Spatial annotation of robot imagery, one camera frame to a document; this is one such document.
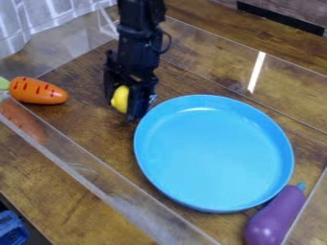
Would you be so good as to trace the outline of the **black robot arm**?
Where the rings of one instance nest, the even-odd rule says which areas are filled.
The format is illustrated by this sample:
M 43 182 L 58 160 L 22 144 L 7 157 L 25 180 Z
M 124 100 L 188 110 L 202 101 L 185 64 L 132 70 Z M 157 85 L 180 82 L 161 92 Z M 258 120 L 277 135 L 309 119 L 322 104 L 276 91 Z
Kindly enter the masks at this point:
M 158 78 L 154 69 L 160 56 L 169 49 L 162 47 L 164 0 L 117 0 L 120 22 L 117 51 L 107 50 L 103 64 L 103 97 L 113 104 L 113 94 L 128 89 L 126 109 L 122 114 L 128 121 L 141 119 L 156 99 L 154 88 Z

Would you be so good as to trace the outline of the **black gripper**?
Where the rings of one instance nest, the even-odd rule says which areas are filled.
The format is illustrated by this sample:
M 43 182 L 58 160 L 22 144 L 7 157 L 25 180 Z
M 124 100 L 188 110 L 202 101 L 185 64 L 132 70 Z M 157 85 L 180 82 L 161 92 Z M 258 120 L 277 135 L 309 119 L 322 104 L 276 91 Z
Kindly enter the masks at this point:
M 117 33 L 117 50 L 106 52 L 103 97 L 110 101 L 116 89 L 129 84 L 126 119 L 136 121 L 144 117 L 157 98 L 154 70 L 164 53 L 164 30 L 158 25 L 144 29 L 118 25 Z

